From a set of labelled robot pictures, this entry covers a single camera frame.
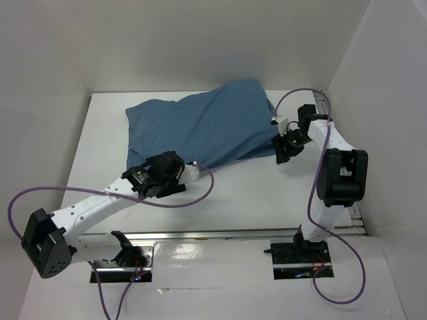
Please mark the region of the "blue pillowcase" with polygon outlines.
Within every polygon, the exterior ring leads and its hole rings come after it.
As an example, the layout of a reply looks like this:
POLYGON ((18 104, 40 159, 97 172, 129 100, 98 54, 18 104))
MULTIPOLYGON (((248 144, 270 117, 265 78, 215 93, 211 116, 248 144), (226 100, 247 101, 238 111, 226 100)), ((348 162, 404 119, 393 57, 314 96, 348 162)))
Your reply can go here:
POLYGON ((175 151, 186 163, 213 169, 274 155, 273 106, 256 80, 232 81, 179 101, 150 99, 126 109, 127 167, 175 151))

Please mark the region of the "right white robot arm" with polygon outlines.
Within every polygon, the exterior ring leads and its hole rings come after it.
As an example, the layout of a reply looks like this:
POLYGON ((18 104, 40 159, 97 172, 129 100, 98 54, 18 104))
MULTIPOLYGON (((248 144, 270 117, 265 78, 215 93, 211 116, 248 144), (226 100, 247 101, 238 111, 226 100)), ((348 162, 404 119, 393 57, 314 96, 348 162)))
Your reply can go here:
POLYGON ((315 105, 305 104, 298 109, 296 129, 290 129, 290 123, 279 115, 271 120, 278 129, 272 139, 277 164, 287 163, 311 142, 321 151, 309 196, 310 212, 298 227, 291 246, 294 259, 305 263, 326 250, 327 232, 347 208, 364 197, 368 154, 351 146, 332 119, 319 114, 315 105))

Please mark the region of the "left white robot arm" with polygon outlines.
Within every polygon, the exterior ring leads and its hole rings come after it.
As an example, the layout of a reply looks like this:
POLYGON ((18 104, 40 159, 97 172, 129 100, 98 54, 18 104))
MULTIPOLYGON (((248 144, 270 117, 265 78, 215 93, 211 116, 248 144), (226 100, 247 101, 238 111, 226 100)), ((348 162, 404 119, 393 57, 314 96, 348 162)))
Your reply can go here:
POLYGON ((32 213, 21 246, 43 279, 58 275, 72 263, 99 259, 141 269, 147 265, 147 255, 124 233, 87 231, 139 200, 184 192, 186 183, 198 178, 196 164, 186 164, 173 151, 150 157, 99 194, 52 213, 44 209, 32 213))

